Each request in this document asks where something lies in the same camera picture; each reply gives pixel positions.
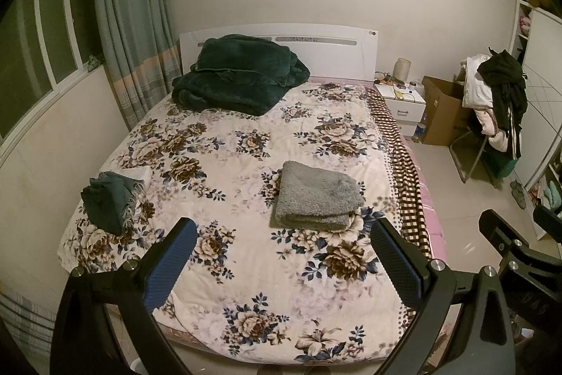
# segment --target blue gripper pad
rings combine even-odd
[[[415,252],[408,249],[405,244],[409,243],[400,237],[388,220],[381,218],[373,222],[371,226],[373,250],[377,253],[402,302],[406,306],[417,310],[424,294],[423,279],[416,267],[410,262],[410,256],[416,256]],[[418,257],[417,260],[425,264],[426,260],[423,254],[419,250],[417,252],[423,258],[421,260]]]
[[[181,225],[179,231],[176,230],[178,225]],[[156,265],[146,279],[143,302],[150,313],[164,305],[197,243],[197,225],[193,220],[181,218],[176,226],[157,244],[164,244],[164,251],[160,253]],[[151,250],[157,248],[157,245],[151,247]]]

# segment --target striped curtain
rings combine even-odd
[[[181,75],[165,0],[95,0],[106,65],[132,128]]]
[[[0,283],[0,318],[24,355],[50,357],[54,313]]]

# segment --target window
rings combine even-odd
[[[0,22],[0,154],[102,59],[94,0],[15,0]]]

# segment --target pink bed sheet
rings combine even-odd
[[[422,173],[422,169],[415,157],[414,152],[408,145],[406,139],[402,138],[404,145],[410,154],[416,170],[418,171],[418,177],[420,178],[420,188],[421,188],[421,203],[423,205],[423,212],[425,216],[425,227],[429,234],[429,244],[431,245],[431,252],[433,257],[436,259],[441,259],[442,261],[447,261],[447,251],[445,249],[445,236],[443,235],[443,229],[439,224],[439,218],[437,218],[437,213],[433,208],[433,201],[429,195],[429,190],[425,184],[425,178]]]

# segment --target white headboard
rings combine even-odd
[[[268,37],[286,45],[313,77],[373,81],[375,76],[378,31],[307,23],[264,23],[186,32],[180,35],[183,72],[189,72],[203,42],[226,34]]]

